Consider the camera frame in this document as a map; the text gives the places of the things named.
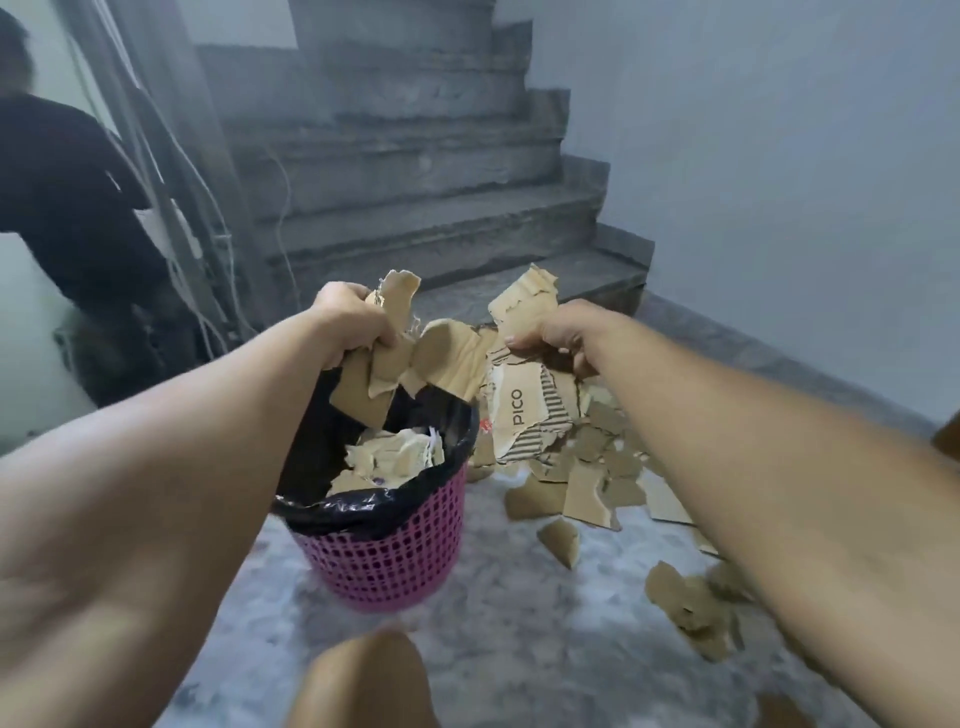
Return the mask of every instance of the black garbage bag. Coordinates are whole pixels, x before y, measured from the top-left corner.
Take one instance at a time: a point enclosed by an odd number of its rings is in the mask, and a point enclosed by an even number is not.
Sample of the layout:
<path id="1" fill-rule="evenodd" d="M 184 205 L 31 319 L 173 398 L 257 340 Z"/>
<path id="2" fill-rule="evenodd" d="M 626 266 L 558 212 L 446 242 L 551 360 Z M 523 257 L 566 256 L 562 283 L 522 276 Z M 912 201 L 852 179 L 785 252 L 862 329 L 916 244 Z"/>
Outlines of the black garbage bag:
<path id="1" fill-rule="evenodd" d="M 436 387 L 411 398 L 396 390 L 384 429 L 435 427 L 444 441 L 444 463 L 429 468 L 399 488 L 341 493 L 324 499 L 331 481 L 346 466 L 347 445 L 355 445 L 364 426 L 330 404 L 340 370 L 323 372 L 287 454 L 274 497 L 274 514 L 294 533 L 325 536 L 347 532 L 361 541 L 390 536 L 467 462 L 476 442 L 475 407 Z"/>

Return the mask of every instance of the cable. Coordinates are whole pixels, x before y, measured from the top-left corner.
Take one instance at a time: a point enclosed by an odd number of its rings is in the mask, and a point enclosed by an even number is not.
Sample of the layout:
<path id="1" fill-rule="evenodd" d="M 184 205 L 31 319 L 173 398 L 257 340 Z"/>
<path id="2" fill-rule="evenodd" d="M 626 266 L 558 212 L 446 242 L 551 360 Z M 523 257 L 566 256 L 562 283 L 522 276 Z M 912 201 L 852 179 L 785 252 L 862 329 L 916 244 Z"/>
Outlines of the cable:
<path id="1" fill-rule="evenodd" d="M 276 221 L 276 228 L 274 229 L 274 237 L 276 238 L 276 246 L 280 248 L 280 254 L 283 255 L 283 262 L 287 265 L 287 273 L 290 274 L 290 282 L 294 286 L 294 298 L 297 301 L 297 311 L 303 311 L 303 301 L 300 298 L 300 286 L 297 284 L 297 277 L 294 275 L 294 267 L 290 264 L 290 256 L 287 254 L 287 248 L 283 244 L 283 223 L 287 220 L 287 215 L 290 214 L 291 208 L 293 207 L 294 202 L 294 187 L 290 184 L 290 175 L 287 174 L 287 168 L 283 166 L 283 162 L 280 161 L 274 150 L 270 147 L 269 144 L 264 144 L 263 148 L 266 150 L 267 154 L 270 155 L 276 166 L 280 168 L 280 174 L 283 175 L 283 181 L 287 185 L 287 197 L 283 201 L 283 208 L 280 211 L 280 219 Z"/>

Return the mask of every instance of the black shirt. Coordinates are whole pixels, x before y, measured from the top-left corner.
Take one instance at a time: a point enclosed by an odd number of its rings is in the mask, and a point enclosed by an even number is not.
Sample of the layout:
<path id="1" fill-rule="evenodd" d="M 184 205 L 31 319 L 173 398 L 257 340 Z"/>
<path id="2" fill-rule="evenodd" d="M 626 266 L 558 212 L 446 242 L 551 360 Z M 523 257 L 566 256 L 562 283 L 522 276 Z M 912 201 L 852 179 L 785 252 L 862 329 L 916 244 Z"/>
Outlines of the black shirt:
<path id="1" fill-rule="evenodd" d="M 150 201 L 107 134 L 73 107 L 0 98 L 0 231 L 74 301 L 133 300 L 168 275 L 134 213 Z"/>

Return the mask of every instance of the gray wall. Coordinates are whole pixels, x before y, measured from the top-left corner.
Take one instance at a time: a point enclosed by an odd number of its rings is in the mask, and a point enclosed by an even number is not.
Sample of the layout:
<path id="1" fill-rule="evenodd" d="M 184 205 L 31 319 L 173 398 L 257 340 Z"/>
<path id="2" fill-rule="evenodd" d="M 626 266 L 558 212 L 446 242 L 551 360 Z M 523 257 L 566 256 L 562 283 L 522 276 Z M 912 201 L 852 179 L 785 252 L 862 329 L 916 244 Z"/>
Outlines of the gray wall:
<path id="1" fill-rule="evenodd" d="M 651 287 L 928 417 L 960 407 L 960 4 L 499 0 Z"/>

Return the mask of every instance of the concrete stair step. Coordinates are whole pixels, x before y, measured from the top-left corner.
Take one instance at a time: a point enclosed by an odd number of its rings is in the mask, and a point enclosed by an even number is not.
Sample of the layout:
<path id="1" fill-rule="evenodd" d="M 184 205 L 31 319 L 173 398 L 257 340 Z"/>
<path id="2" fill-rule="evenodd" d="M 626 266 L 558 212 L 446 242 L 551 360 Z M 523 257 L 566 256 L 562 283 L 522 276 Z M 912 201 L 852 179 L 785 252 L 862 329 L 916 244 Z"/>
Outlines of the concrete stair step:
<path id="1" fill-rule="evenodd" d="M 585 247 L 602 203 L 590 190 L 520 187 L 300 218 L 282 237 L 308 301 L 330 280 L 376 285 L 391 268 L 415 271 L 429 290 Z M 265 227 L 260 240 L 287 290 L 275 233 Z"/>
<path id="2" fill-rule="evenodd" d="M 406 50 L 489 52 L 490 3 L 438 0 L 290 0 L 300 48 L 343 40 Z"/>
<path id="3" fill-rule="evenodd" d="M 515 119 L 290 128 L 230 135 L 258 220 L 557 181 L 562 126 Z"/>
<path id="4" fill-rule="evenodd" d="M 631 315 L 647 278 L 646 268 L 594 248 L 551 255 L 537 264 L 557 276 L 561 301 L 584 298 Z M 424 322 L 451 318 L 472 325 L 488 323 L 487 304 L 527 267 L 519 265 L 419 293 L 414 313 Z"/>

